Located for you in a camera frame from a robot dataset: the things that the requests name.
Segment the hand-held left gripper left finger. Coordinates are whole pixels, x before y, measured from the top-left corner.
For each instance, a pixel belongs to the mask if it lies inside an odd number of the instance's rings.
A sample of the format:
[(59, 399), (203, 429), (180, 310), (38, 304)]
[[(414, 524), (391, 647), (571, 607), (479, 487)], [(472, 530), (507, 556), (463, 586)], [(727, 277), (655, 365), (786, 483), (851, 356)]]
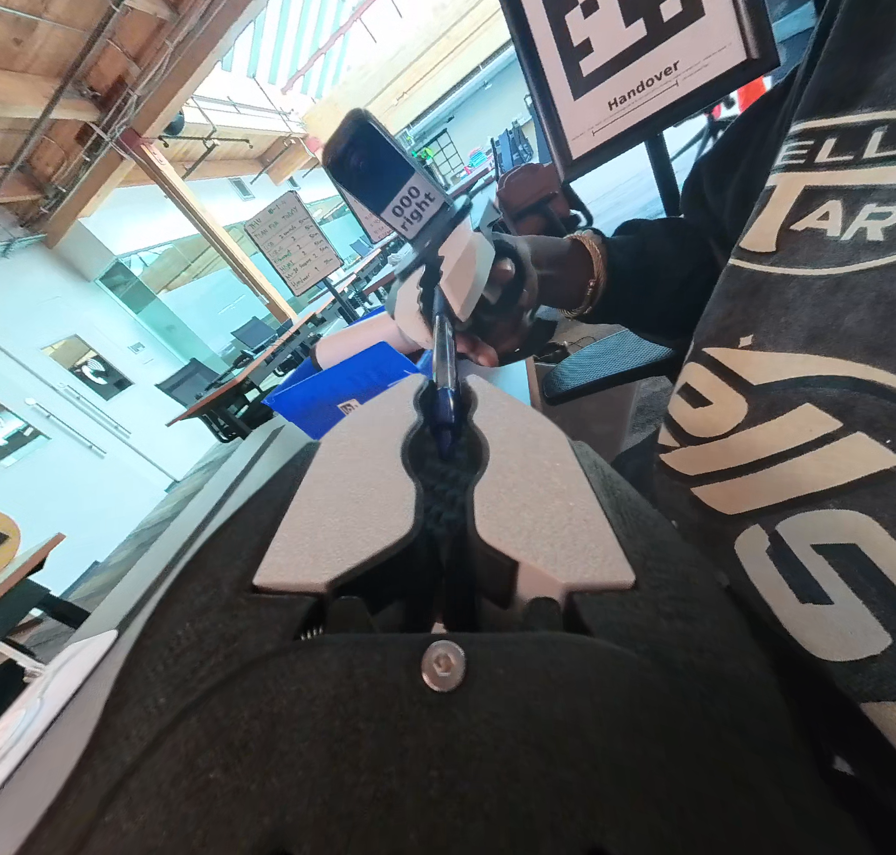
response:
[(261, 592), (332, 594), (419, 533), (423, 488), (409, 463), (422, 430), (419, 373), (322, 438), (252, 580)]

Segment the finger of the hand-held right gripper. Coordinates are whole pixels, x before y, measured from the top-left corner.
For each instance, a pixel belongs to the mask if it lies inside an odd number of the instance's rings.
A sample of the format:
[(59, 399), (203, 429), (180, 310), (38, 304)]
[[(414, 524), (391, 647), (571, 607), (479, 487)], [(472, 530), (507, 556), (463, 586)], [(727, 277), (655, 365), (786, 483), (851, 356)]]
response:
[(459, 324), (470, 321), (486, 293), (496, 249), (484, 234), (473, 229), (454, 229), (438, 249), (439, 279), (436, 289)]
[(396, 349), (433, 349), (434, 334), (431, 315), (423, 305), (421, 284), (426, 266), (416, 268), (407, 278), (396, 279), (387, 298), (387, 313), (392, 320), (392, 331), (387, 340)]

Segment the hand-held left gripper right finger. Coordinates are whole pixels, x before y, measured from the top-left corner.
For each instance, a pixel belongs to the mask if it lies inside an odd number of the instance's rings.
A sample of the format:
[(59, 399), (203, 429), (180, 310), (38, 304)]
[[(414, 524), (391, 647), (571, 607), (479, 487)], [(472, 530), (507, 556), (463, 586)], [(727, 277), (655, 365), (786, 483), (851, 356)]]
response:
[(481, 447), (469, 533), (476, 582), (495, 605), (625, 591), (635, 573), (566, 435), (487, 379), (466, 379)]

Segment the blue pen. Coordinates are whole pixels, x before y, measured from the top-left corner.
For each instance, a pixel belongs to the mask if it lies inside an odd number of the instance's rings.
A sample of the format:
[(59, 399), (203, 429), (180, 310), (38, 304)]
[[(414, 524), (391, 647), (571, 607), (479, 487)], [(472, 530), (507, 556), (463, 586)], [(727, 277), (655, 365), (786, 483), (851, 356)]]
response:
[(440, 285), (433, 299), (434, 396), (430, 428), (439, 457), (450, 460), (462, 435), (462, 395), (457, 370), (454, 315)]

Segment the blue plastic bin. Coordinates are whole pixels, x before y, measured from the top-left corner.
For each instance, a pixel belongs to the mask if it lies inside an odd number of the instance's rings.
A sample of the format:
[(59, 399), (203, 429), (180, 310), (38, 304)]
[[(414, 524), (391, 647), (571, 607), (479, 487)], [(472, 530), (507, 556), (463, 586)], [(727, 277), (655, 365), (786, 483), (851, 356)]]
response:
[(354, 410), (407, 378), (429, 373), (387, 343), (377, 343), (326, 369), (306, 358), (263, 403), (311, 439), (320, 440)]

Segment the person's right forearm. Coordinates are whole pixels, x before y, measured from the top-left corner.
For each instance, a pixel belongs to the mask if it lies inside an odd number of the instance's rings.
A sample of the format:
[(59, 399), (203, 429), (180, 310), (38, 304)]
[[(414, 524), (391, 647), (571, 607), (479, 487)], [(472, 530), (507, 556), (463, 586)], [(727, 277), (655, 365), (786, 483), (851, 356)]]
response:
[(679, 216), (631, 219), (605, 240), (607, 281), (586, 323), (620, 325), (659, 342), (693, 337), (811, 75), (808, 62), (790, 70), (694, 163)]

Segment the person's right hand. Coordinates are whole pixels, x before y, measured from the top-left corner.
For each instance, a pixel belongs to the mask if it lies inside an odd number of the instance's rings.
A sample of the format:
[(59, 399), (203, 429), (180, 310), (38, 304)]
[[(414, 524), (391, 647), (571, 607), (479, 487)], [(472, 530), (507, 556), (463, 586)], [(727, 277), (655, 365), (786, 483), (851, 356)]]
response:
[(581, 238), (498, 234), (488, 282), (518, 295), (499, 312), (477, 311), (472, 326), (456, 333), (457, 353), (497, 367), (524, 343), (539, 309), (577, 313), (601, 286), (603, 255)]

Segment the white paper roll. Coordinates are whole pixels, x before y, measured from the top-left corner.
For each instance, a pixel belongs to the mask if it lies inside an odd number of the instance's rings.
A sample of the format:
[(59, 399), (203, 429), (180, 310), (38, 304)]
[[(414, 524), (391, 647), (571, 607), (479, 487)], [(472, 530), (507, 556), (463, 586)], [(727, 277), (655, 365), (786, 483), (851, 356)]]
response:
[(427, 348), (402, 332), (388, 312), (381, 311), (371, 312), (350, 326), (319, 339), (311, 350), (310, 359), (317, 370), (325, 370), (380, 343), (406, 356), (417, 355)]

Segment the brown padded chair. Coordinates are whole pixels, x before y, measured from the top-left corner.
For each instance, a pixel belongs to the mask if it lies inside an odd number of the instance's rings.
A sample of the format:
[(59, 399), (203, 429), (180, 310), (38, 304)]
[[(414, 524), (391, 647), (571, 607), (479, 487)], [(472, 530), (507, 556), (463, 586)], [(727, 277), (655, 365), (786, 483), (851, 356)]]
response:
[(552, 164), (529, 163), (501, 176), (497, 208), (506, 233), (563, 238), (592, 229), (587, 206)]

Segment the brown top office desk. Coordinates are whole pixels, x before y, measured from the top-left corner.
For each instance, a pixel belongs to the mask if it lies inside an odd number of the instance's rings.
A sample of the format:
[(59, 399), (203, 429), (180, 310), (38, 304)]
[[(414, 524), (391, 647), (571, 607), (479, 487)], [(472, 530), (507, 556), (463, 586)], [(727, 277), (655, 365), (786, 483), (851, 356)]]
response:
[(1, 580), (1, 637), (7, 644), (18, 626), (32, 612), (49, 616), (52, 620), (78, 629), (90, 613), (68, 600), (53, 594), (32, 576), (43, 569), (52, 553), (65, 540), (65, 535), (53, 535), (39, 546), (17, 554), (2, 570)]
[(338, 284), (332, 286), (332, 291), (328, 291), (326, 294), (322, 294), (314, 301), (311, 301), (282, 334), (276, 336), (269, 345), (264, 346), (257, 354), (252, 354), (248, 362), (237, 369), (228, 370), (223, 375), (221, 382), (214, 380), (213, 383), (209, 383), (206, 389), (200, 392), (199, 396), (195, 396), (185, 406), (183, 412), (177, 414), (166, 423), (166, 427), (206, 415), (211, 416), (215, 410), (223, 409), (224, 402), (230, 402), (233, 398), (239, 396), (246, 386), (252, 383), (254, 376), (263, 380), (273, 374), (275, 367), (285, 360), (281, 354), (290, 355), (295, 352), (299, 348), (302, 336), (307, 335), (309, 332), (314, 333), (318, 328), (317, 320), (324, 317), (333, 305), (340, 307), (341, 304), (337, 297), (342, 297), (358, 281), (364, 284), (357, 292), (358, 296), (363, 299), (379, 290), (389, 292), (395, 281), (398, 280), (397, 266), (384, 267), (370, 281), (366, 281), (366, 278), (361, 274), (361, 271), (365, 270), (368, 265), (377, 262), (380, 256), (382, 256), (382, 250), (379, 248), (370, 252), (357, 264), (357, 272), (355, 274), (344, 277)]

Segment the black printed shirt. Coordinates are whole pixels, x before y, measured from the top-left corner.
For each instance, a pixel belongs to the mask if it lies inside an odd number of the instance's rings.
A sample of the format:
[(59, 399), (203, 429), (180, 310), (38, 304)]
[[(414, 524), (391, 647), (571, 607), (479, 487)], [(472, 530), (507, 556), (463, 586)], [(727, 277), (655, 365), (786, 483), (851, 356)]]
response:
[(827, 0), (658, 437), (657, 493), (894, 788), (894, 2)]

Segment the white double door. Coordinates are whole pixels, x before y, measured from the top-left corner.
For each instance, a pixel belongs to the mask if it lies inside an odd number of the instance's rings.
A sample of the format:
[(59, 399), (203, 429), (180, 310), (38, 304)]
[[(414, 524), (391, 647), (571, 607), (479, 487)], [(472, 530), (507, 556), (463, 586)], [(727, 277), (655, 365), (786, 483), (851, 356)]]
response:
[(172, 484), (176, 482), (180, 482), (184, 479), (183, 476), (176, 476), (172, 472), (170, 472), (165, 466), (161, 465), (152, 458), (148, 453), (137, 446), (137, 444), (133, 441), (133, 432), (123, 424), (118, 423), (116, 419), (114, 419), (110, 414), (108, 414), (103, 408), (101, 408), (97, 403), (92, 401), (87, 396), (81, 394), (81, 392), (77, 389), (74, 389), (71, 385), (63, 382), (58, 382), (53, 379), (48, 379), (46, 376), (28, 366), (23, 359), (17, 356), (17, 354), (10, 350), (10, 348), (5, 345), (1, 346), (1, 353), (6, 358), (8, 358), (13, 364), (19, 367), (24, 372), (28, 373), (34, 379), (39, 380), (41, 384), (45, 386), (45, 388), (52, 389), (55, 391), (61, 398), (68, 401), (70, 404), (76, 406), (76, 408), (84, 415), (89, 416), (91, 420), (99, 424), (104, 430), (106, 430), (109, 434), (113, 435), (119, 441), (124, 443), (128, 448), (130, 448), (136, 455), (138, 455), (142, 460), (152, 466), (159, 473), (163, 474), (168, 478)]

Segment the wooden post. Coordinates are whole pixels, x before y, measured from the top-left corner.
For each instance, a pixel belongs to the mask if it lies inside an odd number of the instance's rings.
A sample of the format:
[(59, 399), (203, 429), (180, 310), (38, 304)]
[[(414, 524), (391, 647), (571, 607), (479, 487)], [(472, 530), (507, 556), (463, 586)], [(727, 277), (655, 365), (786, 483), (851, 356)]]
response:
[(241, 282), (267, 306), (277, 321), (284, 323), (297, 320), (297, 313), (225, 228), (196, 199), (187, 183), (177, 175), (173, 165), (153, 141), (127, 129), (114, 141), (114, 147), (121, 155), (132, 160), (162, 190)]

